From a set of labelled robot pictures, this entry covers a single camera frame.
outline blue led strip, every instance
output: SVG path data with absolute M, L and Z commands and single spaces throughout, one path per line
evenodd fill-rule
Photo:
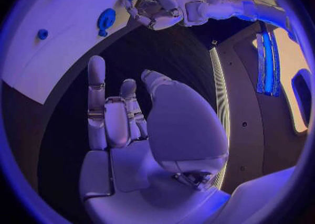
M 267 31 L 262 33 L 265 48 L 265 94 L 271 95 L 274 87 L 274 59 L 272 57 L 272 47 Z
M 272 95 L 278 97 L 280 94 L 280 61 L 279 61 L 279 52 L 277 41 L 275 37 L 274 31 L 270 33 L 271 45 L 272 45 L 272 52 L 274 56 L 274 88 L 272 91 Z
M 264 41 L 261 34 L 256 34 L 257 51 L 258 51 L 258 77 L 257 89 L 258 93 L 265 93 L 265 50 Z

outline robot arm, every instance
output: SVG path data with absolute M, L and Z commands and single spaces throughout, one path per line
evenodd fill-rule
M 141 0 L 156 2 L 161 10 L 148 15 L 133 6 L 132 0 L 124 0 L 127 12 L 134 19 L 153 30 L 161 30 L 177 23 L 183 26 L 202 25 L 213 19 L 261 20 L 285 29 L 290 35 L 292 29 L 286 13 L 278 8 L 256 4 L 253 0 Z

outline dark floor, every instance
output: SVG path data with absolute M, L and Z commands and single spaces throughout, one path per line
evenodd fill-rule
M 139 27 L 101 55 L 106 61 L 107 96 L 118 95 L 124 79 L 135 79 L 138 84 L 136 94 L 145 116 L 150 111 L 151 101 L 140 74 L 146 68 L 186 83 L 216 110 L 209 53 L 188 28 L 175 26 L 151 31 Z M 75 223 L 88 222 L 78 191 L 81 164 L 89 150 L 87 87 L 85 69 L 64 94 L 50 119 L 41 144 L 38 165 L 40 195 Z

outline machinery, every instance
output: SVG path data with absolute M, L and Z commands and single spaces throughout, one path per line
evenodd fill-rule
M 305 10 L 291 0 L 278 0 L 283 8 L 255 0 L 106 0 L 102 6 L 100 1 L 22 0 L 2 33 L 5 126 L 24 176 L 12 161 L 5 137 L 0 161 L 25 208 L 38 222 L 67 223 L 34 191 L 39 146 L 56 101 L 87 66 L 85 141 L 90 151 L 80 164 L 78 195 L 92 222 L 271 223 L 288 214 L 302 194 L 298 186 L 302 177 L 311 179 L 307 174 L 313 167 L 314 139 L 309 139 L 296 166 L 267 174 L 259 171 L 266 166 L 256 162 L 264 162 L 260 145 L 270 136 L 306 137 L 306 131 L 299 135 L 294 130 L 267 130 L 275 122 L 288 125 L 282 117 L 290 111 L 280 84 L 275 32 L 266 24 L 284 29 L 307 58 L 310 71 L 300 70 L 291 83 L 303 123 L 313 137 L 314 25 Z M 148 116 L 138 102 L 136 80 L 124 79 L 115 96 L 107 94 L 111 69 L 99 53 L 135 27 L 141 24 L 153 32 L 175 25 L 188 29 L 232 17 L 260 21 L 251 31 L 241 31 L 250 39 L 255 34 L 257 46 L 250 45 L 248 52 L 257 53 L 257 58 L 236 57 L 235 45 L 248 48 L 248 43 L 243 45 L 235 36 L 218 46 L 212 42 L 209 57 L 217 108 L 189 85 L 150 69 L 138 73 L 152 102 Z M 235 43 L 229 47 L 228 42 Z M 253 62 L 256 68 L 250 68 Z M 276 115 L 264 111 L 266 104 Z M 32 120 L 26 120 L 21 108 Z M 29 142 L 22 141 L 24 135 L 29 135 Z M 237 159 L 240 147 L 232 141 L 240 138 L 246 139 L 250 152 Z M 235 171 L 242 162 L 246 166 Z M 246 169 L 247 175 L 236 175 Z M 233 193 L 223 190 L 225 180 L 237 185 Z

